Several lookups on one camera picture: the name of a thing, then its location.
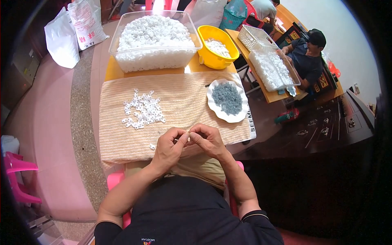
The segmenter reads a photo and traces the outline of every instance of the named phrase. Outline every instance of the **yellow plastic basin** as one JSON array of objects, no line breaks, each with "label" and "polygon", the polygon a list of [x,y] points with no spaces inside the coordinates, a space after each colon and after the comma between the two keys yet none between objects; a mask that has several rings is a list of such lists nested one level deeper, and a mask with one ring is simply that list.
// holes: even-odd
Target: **yellow plastic basin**
[{"label": "yellow plastic basin", "polygon": [[[209,68],[221,70],[225,69],[240,56],[236,45],[233,43],[229,35],[221,29],[210,25],[201,25],[197,29],[197,32],[199,33],[201,42],[203,43],[203,48],[198,50],[200,64],[205,64]],[[209,38],[219,40],[225,44],[231,58],[220,56],[207,48],[204,40],[208,40]]]}]

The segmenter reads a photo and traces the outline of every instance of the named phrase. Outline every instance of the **striped towel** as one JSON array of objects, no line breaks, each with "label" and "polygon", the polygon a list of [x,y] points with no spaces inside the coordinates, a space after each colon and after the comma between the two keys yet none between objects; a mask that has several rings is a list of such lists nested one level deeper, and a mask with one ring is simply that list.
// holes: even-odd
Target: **striped towel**
[{"label": "striped towel", "polygon": [[[137,76],[105,82],[101,92],[99,122],[100,152],[104,167],[151,159],[154,151],[149,148],[149,144],[156,145],[158,138],[171,127],[188,131],[199,122],[217,127],[225,145],[250,139],[250,126],[246,119],[228,123],[219,119],[207,105],[208,88],[205,86],[221,78],[234,81],[242,87],[237,73],[221,71]],[[125,127],[121,120],[128,116],[125,115],[123,102],[132,100],[135,88],[139,89],[139,95],[155,91],[153,97],[161,98],[159,105],[166,123],[156,122],[138,130],[132,126]],[[132,107],[130,117],[137,121],[133,116],[135,111]],[[187,154],[189,152],[184,150],[183,155]]]}]

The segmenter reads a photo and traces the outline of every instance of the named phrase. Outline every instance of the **black shirt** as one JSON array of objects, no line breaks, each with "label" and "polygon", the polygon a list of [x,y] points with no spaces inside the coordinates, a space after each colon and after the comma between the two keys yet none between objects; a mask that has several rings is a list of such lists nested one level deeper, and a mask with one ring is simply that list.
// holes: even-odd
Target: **black shirt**
[{"label": "black shirt", "polygon": [[303,38],[293,40],[291,45],[294,50],[287,56],[293,60],[294,68],[302,79],[306,79],[311,85],[315,84],[323,73],[321,56],[307,56],[308,46]]},{"label": "black shirt", "polygon": [[155,181],[134,205],[131,224],[124,230],[101,222],[94,235],[96,245],[283,244],[264,211],[239,220],[212,186],[182,176]]}]

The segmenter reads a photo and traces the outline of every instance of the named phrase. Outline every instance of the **black cap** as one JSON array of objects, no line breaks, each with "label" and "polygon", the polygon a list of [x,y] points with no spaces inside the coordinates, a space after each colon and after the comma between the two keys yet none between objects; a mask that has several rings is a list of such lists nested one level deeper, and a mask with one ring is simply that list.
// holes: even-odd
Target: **black cap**
[{"label": "black cap", "polygon": [[308,32],[309,42],[311,44],[317,45],[319,47],[325,47],[327,40],[325,39],[324,34],[317,29],[312,29]]}]

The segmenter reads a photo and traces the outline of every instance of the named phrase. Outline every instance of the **white shirt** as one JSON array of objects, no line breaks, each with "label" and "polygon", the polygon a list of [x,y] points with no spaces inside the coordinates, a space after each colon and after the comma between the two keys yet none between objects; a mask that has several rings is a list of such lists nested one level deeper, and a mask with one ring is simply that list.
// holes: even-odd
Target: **white shirt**
[{"label": "white shirt", "polygon": [[275,19],[276,8],[271,0],[253,0],[250,3],[256,10],[257,19],[262,20],[265,17]]}]

